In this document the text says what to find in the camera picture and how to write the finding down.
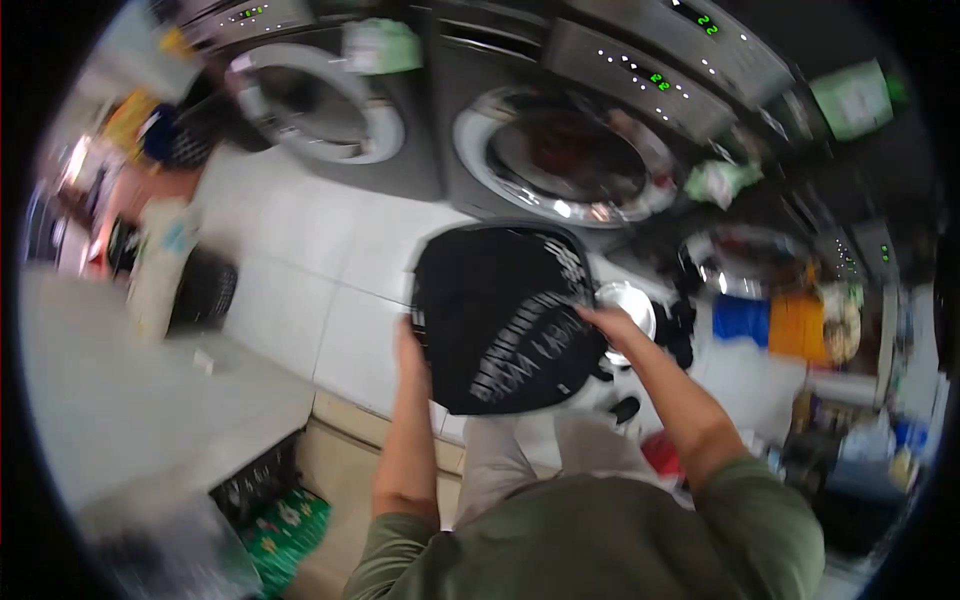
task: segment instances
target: man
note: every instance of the man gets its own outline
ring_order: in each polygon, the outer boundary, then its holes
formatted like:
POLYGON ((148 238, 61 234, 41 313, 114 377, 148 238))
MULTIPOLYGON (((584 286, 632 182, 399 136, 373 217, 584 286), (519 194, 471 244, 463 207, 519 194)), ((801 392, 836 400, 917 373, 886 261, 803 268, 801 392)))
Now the man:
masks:
POLYGON ((716 400, 625 312, 577 310, 639 375, 696 510, 649 483, 636 445, 597 421, 558 419, 564 476, 537 482, 513 438, 516 419, 471 418, 457 523, 441 532, 430 377, 402 322, 373 523, 344 597, 812 597, 824 542, 803 499, 750 456, 716 400))

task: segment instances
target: hand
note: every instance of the hand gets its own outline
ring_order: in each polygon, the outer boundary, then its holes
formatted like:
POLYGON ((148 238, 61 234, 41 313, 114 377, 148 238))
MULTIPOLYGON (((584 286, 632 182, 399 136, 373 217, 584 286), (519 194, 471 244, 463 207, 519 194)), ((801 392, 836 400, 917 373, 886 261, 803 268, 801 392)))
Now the hand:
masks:
POLYGON ((634 320, 622 308, 600 308, 590 310, 585 306, 577 306, 577 314, 587 323, 593 325, 607 336, 607 341, 613 346, 613 349, 626 354, 630 343, 637 339, 646 337, 646 334, 640 331, 634 320))
POLYGON ((403 315, 396 322, 394 332, 394 358, 396 372, 401 382, 409 382, 418 386, 429 386, 430 370, 423 358, 423 348, 414 335, 410 324, 410 315, 403 315))

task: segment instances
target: black garment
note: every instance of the black garment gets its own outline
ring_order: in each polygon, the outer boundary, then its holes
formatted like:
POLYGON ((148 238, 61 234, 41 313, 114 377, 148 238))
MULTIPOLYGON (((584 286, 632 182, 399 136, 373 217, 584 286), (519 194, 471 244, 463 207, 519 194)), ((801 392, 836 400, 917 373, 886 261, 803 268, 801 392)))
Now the black garment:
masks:
POLYGON ((595 370, 607 343, 573 309, 593 305, 593 282, 570 239, 468 226, 427 243, 411 303, 434 401, 451 414, 552 406, 595 370))

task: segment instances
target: clothing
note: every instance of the clothing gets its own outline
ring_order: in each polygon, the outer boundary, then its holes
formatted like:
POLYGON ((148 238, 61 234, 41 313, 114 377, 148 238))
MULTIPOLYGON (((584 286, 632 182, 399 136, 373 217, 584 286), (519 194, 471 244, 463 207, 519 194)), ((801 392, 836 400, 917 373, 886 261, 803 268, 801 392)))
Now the clothing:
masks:
MULTIPOLYGON (((594 386, 588 386, 585 393, 593 394, 595 390, 594 386)), ((554 418, 564 474, 625 477, 664 489, 673 488, 676 478, 660 479, 643 458, 636 440, 613 430, 615 421, 613 415, 596 412, 559 414, 554 418)), ((457 502, 458 527, 514 492, 538 483, 537 474, 516 441, 518 423, 517 417, 467 419, 464 425, 467 456, 457 502)))
POLYGON ((424 246, 411 318, 432 399, 451 415, 552 406, 597 370, 607 341, 573 308, 593 303, 589 264, 573 239, 542 224, 485 223, 424 246))
POLYGON ((823 533, 762 462, 737 458, 680 507, 623 477, 524 488, 454 533, 412 515, 374 520, 347 600, 812 597, 823 533))

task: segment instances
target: light grey pants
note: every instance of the light grey pants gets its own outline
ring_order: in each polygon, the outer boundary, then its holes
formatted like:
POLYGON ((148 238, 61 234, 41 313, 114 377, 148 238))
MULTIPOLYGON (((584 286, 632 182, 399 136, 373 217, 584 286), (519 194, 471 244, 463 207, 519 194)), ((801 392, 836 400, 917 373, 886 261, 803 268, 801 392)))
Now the light grey pants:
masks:
MULTIPOLYGON (((467 449, 456 525, 476 518, 523 486, 538 481, 516 440, 524 417, 470 417, 464 425, 467 449)), ((563 476, 587 473, 627 477, 669 489, 643 458, 637 440, 616 433, 615 420, 604 413, 557 414, 554 429, 563 476)))

